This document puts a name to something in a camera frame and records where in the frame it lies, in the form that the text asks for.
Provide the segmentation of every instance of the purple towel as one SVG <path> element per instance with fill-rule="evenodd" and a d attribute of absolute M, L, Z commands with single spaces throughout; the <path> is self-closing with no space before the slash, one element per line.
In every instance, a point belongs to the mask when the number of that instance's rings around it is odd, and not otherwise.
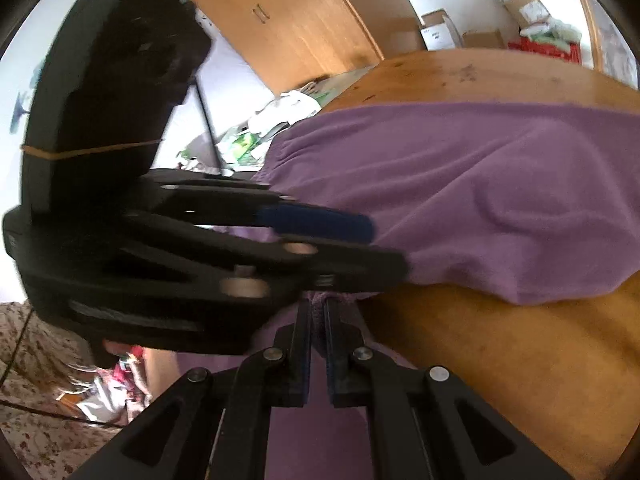
<path fill-rule="evenodd" d="M 596 296 L 640 269 L 640 116 L 572 106 L 340 110 L 277 136 L 257 175 L 371 217 L 421 285 L 517 304 Z"/>

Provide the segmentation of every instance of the cardboard box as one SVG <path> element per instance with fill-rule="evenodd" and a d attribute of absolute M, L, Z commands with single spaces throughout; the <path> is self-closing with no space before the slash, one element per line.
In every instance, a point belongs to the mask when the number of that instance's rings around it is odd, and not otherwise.
<path fill-rule="evenodd" d="M 540 0 L 505 0 L 503 5 L 518 22 L 520 28 L 546 22 L 551 17 Z"/>
<path fill-rule="evenodd" d="M 504 48 L 500 30 L 489 32 L 465 32 L 462 35 L 465 48 Z"/>
<path fill-rule="evenodd" d="M 453 24 L 447 11 L 435 10 L 422 15 L 424 27 L 420 30 L 427 50 L 445 50 L 448 48 L 461 48 L 462 38 Z"/>

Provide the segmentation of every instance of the red crate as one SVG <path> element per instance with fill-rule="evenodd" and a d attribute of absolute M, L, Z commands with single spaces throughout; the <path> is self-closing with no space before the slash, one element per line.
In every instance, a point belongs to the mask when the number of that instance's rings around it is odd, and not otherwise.
<path fill-rule="evenodd" d="M 522 50 L 523 52 L 535 52 L 536 54 L 543 54 L 549 57 L 559 57 L 565 61 L 571 63 L 582 64 L 582 53 L 580 52 L 580 45 L 577 43 L 571 43 L 571 53 L 568 54 L 560 50 L 555 45 L 536 43 L 529 38 L 520 38 L 520 43 L 509 42 L 510 50 Z"/>

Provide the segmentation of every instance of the wooden cabinet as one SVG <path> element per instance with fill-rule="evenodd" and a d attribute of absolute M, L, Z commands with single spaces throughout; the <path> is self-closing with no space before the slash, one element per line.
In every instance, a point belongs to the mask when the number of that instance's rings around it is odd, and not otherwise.
<path fill-rule="evenodd" d="M 408 0 L 193 0 L 274 92 L 424 49 Z"/>

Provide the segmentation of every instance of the rubber band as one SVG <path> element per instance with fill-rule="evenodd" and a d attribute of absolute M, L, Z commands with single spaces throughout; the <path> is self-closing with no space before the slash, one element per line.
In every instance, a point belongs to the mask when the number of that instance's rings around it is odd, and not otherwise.
<path fill-rule="evenodd" d="M 97 148 L 85 148 L 83 150 L 70 150 L 68 152 L 52 153 L 46 152 L 33 146 L 23 144 L 20 149 L 27 155 L 43 158 L 44 160 L 63 160 L 65 158 L 73 158 L 74 156 L 93 155 L 94 153 L 116 152 L 117 150 L 126 150 L 128 148 L 137 148 L 139 146 L 151 146 L 152 144 L 160 144 L 162 139 L 146 140 L 144 142 L 128 142 L 126 144 L 112 144 L 111 146 L 98 146 Z"/>

